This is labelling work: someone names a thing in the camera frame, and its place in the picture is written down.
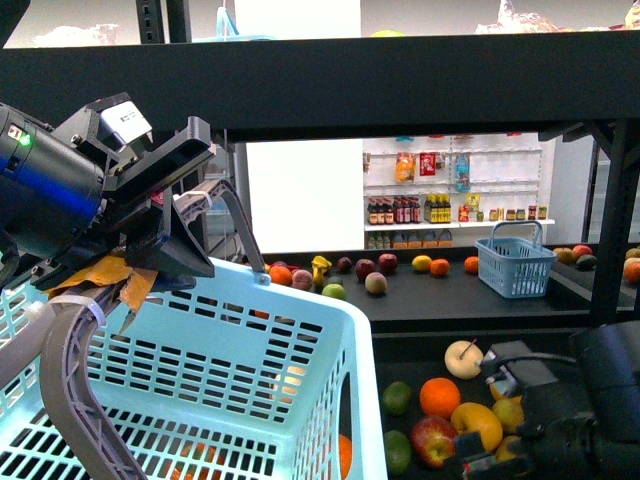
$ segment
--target basket holes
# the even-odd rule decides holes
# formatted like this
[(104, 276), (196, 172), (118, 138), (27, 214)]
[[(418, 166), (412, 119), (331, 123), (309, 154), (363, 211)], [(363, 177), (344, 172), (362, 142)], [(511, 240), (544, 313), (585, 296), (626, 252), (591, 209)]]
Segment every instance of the basket holes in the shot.
[(236, 405), (227, 405), (227, 410), (229, 410), (230, 412), (234, 412), (234, 413), (241, 413), (244, 415), (245, 413), (245, 409), (242, 407), (238, 407)]
[(195, 312), (197, 315), (202, 315), (203, 317), (216, 318), (216, 312), (212, 312), (205, 308), (196, 308)]
[(222, 320), (223, 322), (232, 323), (233, 325), (240, 325), (240, 323), (242, 322), (240, 318), (232, 317), (231, 315), (226, 314), (221, 315), (220, 320)]
[(155, 350), (156, 349), (156, 344), (155, 343), (146, 342), (144, 340), (136, 340), (136, 346), (141, 347), (141, 348), (147, 348), (149, 350)]
[(108, 355), (107, 360), (112, 363), (119, 363), (120, 365), (126, 365), (128, 363), (126, 358), (120, 358), (114, 355)]
[(309, 365), (309, 359), (306, 357), (299, 357), (298, 355), (292, 355), (291, 361), (295, 363), (301, 363), (302, 365)]
[(289, 342), (284, 342), (282, 340), (276, 340), (275, 338), (272, 338), (272, 339), (269, 340), (269, 345), (272, 345), (274, 347), (284, 348), (284, 349), (289, 348)]
[(182, 353), (182, 351), (178, 350), (177, 348), (171, 348), (166, 346), (160, 347), (160, 351), (164, 353), (168, 353), (169, 355), (175, 355), (178, 357)]
[(124, 380), (122, 378), (111, 377), (108, 375), (105, 375), (104, 381), (115, 385), (124, 385)]
[(313, 337), (311, 335), (304, 335), (302, 333), (299, 333), (298, 335), (296, 335), (296, 339), (300, 340), (301, 342), (318, 343), (318, 337)]
[(196, 299), (196, 302), (202, 303), (204, 305), (211, 305), (212, 307), (217, 307), (218, 306), (218, 301), (214, 300), (213, 298), (209, 298), (209, 297), (201, 297), (201, 296), (199, 296)]
[(184, 300), (191, 300), (192, 295), (187, 292), (183, 292), (180, 290), (175, 290), (171, 292), (171, 295), (178, 298), (183, 298)]
[(142, 363), (142, 362), (133, 362), (132, 366), (134, 368), (139, 368), (140, 370), (146, 370), (148, 372), (153, 370), (153, 366), (149, 365), (148, 363)]
[(212, 358), (211, 359), (211, 363), (213, 365), (217, 365), (219, 367), (223, 367), (223, 368), (230, 368), (231, 367), (231, 363), (227, 362), (225, 360), (220, 360), (219, 358)]
[(9, 301), (9, 309), (11, 310), (11, 309), (17, 307), (22, 302), (24, 302), (26, 299), (27, 299), (27, 297), (26, 297), (26, 295), (24, 293), (18, 295), (17, 297), (12, 298)]
[[(169, 357), (160, 357), (160, 358), (158, 358), (158, 361), (160, 363), (166, 363), (167, 365), (173, 365), (174, 367), (177, 367), (178, 365), (180, 365), (180, 362), (178, 360), (176, 360), (174, 358), (169, 358)], [(175, 375), (176, 374), (173, 370), (171, 370), (171, 372), (172, 373), (169, 374), (169, 375)]]
[(282, 358), (282, 359), (285, 359), (287, 357), (286, 353), (278, 352), (276, 350), (271, 350), (271, 349), (267, 349), (267, 351), (265, 352), (265, 355), (269, 355), (270, 357), (275, 357), (275, 358)]
[(191, 360), (196, 360), (198, 362), (204, 362), (207, 359), (207, 357), (205, 357), (204, 355), (200, 355), (199, 353), (193, 353), (193, 352), (187, 352), (185, 356), (187, 358), (190, 358)]
[(183, 373), (182, 374), (182, 378), (184, 380), (191, 380), (192, 382), (201, 382), (202, 381), (202, 377), (199, 377), (198, 375), (191, 375), (189, 373)]
[(189, 305), (179, 302), (169, 302), (169, 308), (173, 308), (175, 310), (180, 310), (181, 312), (188, 312)]
[(262, 365), (264, 365), (265, 367), (275, 368), (277, 370), (282, 370), (284, 368), (284, 365), (282, 365), (281, 363), (274, 362), (268, 359), (263, 360)]
[(300, 328), (304, 330), (309, 330), (311, 332), (320, 333), (322, 332), (322, 327), (320, 325), (315, 325), (313, 323), (302, 322), (300, 324)]
[(209, 400), (208, 398), (203, 399), (202, 404), (206, 405), (207, 407), (222, 408), (222, 404), (220, 402)]
[(251, 385), (253, 383), (253, 379), (250, 377), (243, 377), (242, 375), (234, 375), (233, 376), (233, 381), (234, 382), (240, 382), (240, 383), (246, 383), (248, 385)]
[(273, 327), (271, 329), (271, 333), (274, 335), (280, 335), (282, 337), (291, 337), (293, 333), (290, 330), (285, 330), (283, 328)]
[(253, 328), (254, 330), (260, 330), (261, 332), (267, 331), (267, 326), (262, 323), (247, 321), (247, 327)]
[(165, 395), (167, 397), (173, 396), (173, 393), (171, 392), (171, 390), (166, 390), (164, 388), (156, 387), (153, 389), (153, 392), (157, 393), (158, 395)]
[(311, 347), (305, 347), (304, 345), (294, 345), (293, 349), (296, 352), (300, 352), (300, 353), (306, 353), (308, 355), (311, 355), (313, 353), (313, 348)]
[(160, 305), (160, 306), (164, 305), (164, 299), (163, 299), (163, 298), (160, 298), (160, 297), (154, 297), (154, 296), (152, 296), (152, 295), (149, 295), (149, 296), (145, 299), (145, 302), (153, 303), (154, 305)]
[(216, 370), (214, 368), (209, 369), (209, 375), (220, 378), (229, 378), (229, 372), (223, 372), (222, 370)]
[(229, 310), (230, 312), (235, 312), (235, 313), (244, 312), (244, 307), (242, 307), (241, 305), (236, 305), (235, 303), (225, 302), (225, 303), (222, 304), (222, 308), (224, 308), (225, 310)]

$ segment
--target robotic arm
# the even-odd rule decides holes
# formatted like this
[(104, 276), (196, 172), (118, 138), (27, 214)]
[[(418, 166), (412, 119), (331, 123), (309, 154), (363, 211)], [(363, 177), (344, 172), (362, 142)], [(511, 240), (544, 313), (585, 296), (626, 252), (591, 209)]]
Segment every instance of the robotic arm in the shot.
[(481, 368), (506, 396), (523, 395), (525, 424), (518, 456), (496, 464), (477, 434), (457, 441), (467, 479), (640, 478), (640, 322), (606, 325), (571, 337), (576, 375), (591, 409), (543, 361), (565, 357), (532, 353), (522, 342), (491, 347)]
[(213, 276), (170, 190), (213, 156), (209, 125), (190, 117), (155, 149), (150, 132), (127, 94), (55, 129), (0, 104), (0, 289), (46, 290), (116, 247), (133, 267)]

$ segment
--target store shelf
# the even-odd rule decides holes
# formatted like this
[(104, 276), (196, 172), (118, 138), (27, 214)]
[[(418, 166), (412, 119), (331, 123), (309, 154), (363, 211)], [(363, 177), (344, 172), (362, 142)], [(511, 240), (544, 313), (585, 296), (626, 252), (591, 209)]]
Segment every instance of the store shelf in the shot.
[[(538, 220), (542, 225), (555, 225), (555, 220)], [(451, 222), (451, 223), (398, 223), (393, 225), (365, 225), (365, 232), (388, 232), (397, 230), (442, 230), (453, 228), (489, 228), (500, 222)]]

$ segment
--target lime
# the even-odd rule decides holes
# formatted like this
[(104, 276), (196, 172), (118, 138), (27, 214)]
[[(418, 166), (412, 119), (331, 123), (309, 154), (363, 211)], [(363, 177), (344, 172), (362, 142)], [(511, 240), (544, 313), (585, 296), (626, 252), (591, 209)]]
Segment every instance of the lime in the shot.
[(410, 402), (411, 387), (404, 382), (393, 382), (382, 392), (382, 408), (394, 417), (405, 414)]
[(322, 289), (322, 294), (327, 297), (337, 298), (339, 300), (347, 299), (347, 292), (342, 285), (331, 283)]
[(389, 475), (402, 475), (411, 462), (411, 443), (407, 436), (398, 430), (384, 434), (384, 457)]

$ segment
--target light blue plastic basket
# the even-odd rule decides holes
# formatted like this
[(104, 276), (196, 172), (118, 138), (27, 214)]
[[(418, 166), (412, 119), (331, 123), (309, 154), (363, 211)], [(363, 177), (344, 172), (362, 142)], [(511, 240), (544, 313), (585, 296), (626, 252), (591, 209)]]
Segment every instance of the light blue plastic basket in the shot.
[[(494, 238), (504, 225), (536, 225), (533, 241), (517, 237)], [(501, 222), (491, 236), (476, 241), (478, 277), (505, 298), (534, 298), (547, 293), (556, 254), (541, 243), (542, 224), (534, 220)]]
[[(269, 284), (250, 267), (212, 262), (215, 278), (150, 298), (126, 336), (118, 307), (90, 348), (94, 392), (148, 477), (183, 479), (189, 470), (194, 479), (337, 480), (342, 408), (353, 442), (348, 478), (386, 479), (364, 314)], [(30, 286), (2, 294), (3, 344), (19, 335), (36, 299)], [(43, 409), (38, 366), (0, 396), (0, 478), (87, 479)], [(195, 458), (197, 444), (215, 448), (214, 458)]]

